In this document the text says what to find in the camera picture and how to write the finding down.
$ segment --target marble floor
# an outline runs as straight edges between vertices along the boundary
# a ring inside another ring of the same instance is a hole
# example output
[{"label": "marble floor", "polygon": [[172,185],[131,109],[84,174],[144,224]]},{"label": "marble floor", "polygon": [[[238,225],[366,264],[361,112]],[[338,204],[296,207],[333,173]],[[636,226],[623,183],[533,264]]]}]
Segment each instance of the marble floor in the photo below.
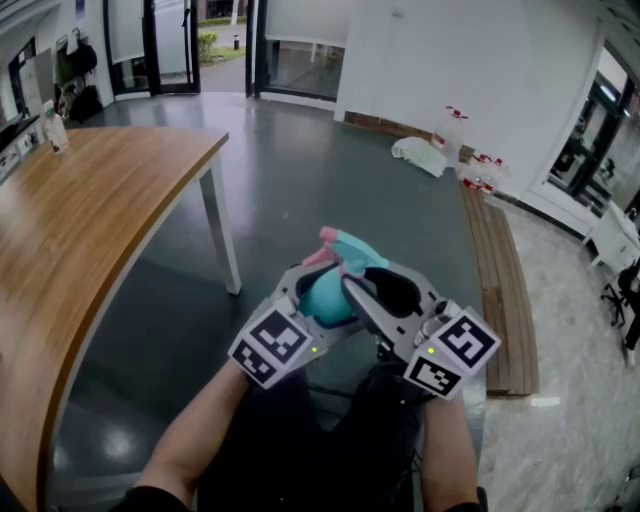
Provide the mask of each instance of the marble floor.
[{"label": "marble floor", "polygon": [[571,235],[502,203],[522,261],[540,394],[489,400],[480,485],[503,512],[597,511],[640,462],[640,368],[600,302],[609,276]]}]

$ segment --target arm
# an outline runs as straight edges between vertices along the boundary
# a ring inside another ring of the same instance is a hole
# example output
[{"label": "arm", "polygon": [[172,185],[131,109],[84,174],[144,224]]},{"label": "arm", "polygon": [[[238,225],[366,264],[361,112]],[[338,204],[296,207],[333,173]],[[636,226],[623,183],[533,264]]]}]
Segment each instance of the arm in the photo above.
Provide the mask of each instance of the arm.
[{"label": "arm", "polygon": [[425,405],[422,495],[425,512],[444,512],[462,503],[478,503],[476,456],[464,402],[440,398]]},{"label": "arm", "polygon": [[136,487],[163,489],[190,506],[198,479],[218,453],[248,387],[242,370],[227,361],[169,425]]}]

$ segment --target table leg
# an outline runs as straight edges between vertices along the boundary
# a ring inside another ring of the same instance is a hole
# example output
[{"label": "table leg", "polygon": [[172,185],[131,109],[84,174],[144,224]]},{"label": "table leg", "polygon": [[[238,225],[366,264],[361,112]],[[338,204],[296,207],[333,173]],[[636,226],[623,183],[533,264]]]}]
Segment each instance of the table leg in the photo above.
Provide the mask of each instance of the table leg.
[{"label": "table leg", "polygon": [[200,178],[200,189],[204,198],[204,207],[207,211],[207,220],[209,221],[216,258],[222,271],[222,279],[227,291],[233,295],[238,295],[242,285],[229,229],[229,214],[224,197],[222,165],[219,155],[215,155],[211,159],[211,169]]},{"label": "table leg", "polygon": [[598,256],[595,260],[591,262],[591,265],[589,265],[589,268],[596,267],[598,263],[600,263],[601,261],[602,261],[602,257]]}]

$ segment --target wooden table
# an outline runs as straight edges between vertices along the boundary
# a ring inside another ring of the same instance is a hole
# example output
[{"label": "wooden table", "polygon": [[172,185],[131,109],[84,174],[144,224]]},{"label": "wooden table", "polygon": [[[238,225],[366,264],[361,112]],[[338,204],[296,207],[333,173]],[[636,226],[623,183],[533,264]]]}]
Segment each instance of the wooden table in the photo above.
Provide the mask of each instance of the wooden table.
[{"label": "wooden table", "polygon": [[240,279],[218,152],[228,134],[72,130],[0,187],[0,474],[29,511],[46,506],[53,446],[73,380],[138,255],[200,180],[218,266]]}]

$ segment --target glass door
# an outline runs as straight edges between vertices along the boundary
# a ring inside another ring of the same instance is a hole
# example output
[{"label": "glass door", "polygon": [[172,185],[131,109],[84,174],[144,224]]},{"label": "glass door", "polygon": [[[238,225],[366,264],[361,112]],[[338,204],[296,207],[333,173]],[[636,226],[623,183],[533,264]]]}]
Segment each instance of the glass door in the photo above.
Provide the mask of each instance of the glass door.
[{"label": "glass door", "polygon": [[260,0],[256,93],[336,101],[354,0]]},{"label": "glass door", "polygon": [[151,94],[199,93],[196,0],[150,0]]},{"label": "glass door", "polygon": [[605,157],[629,116],[627,107],[634,90],[622,66],[603,49],[589,96],[547,178],[598,217],[615,194],[612,178],[617,172],[616,162]]},{"label": "glass door", "polygon": [[105,0],[103,5],[113,94],[149,91],[143,0]]}]

